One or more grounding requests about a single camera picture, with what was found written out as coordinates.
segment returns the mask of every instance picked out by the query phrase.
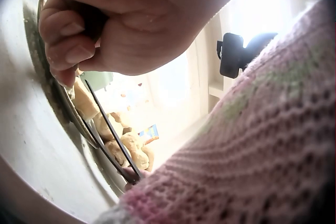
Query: pink knitted sleeve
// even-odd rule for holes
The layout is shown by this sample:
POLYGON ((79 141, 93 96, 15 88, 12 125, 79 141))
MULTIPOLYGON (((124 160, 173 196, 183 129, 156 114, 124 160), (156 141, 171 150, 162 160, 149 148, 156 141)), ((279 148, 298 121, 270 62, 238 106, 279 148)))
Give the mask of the pink knitted sleeve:
POLYGON ((322 0, 273 40, 199 134, 97 223, 335 223, 332 18, 322 0))

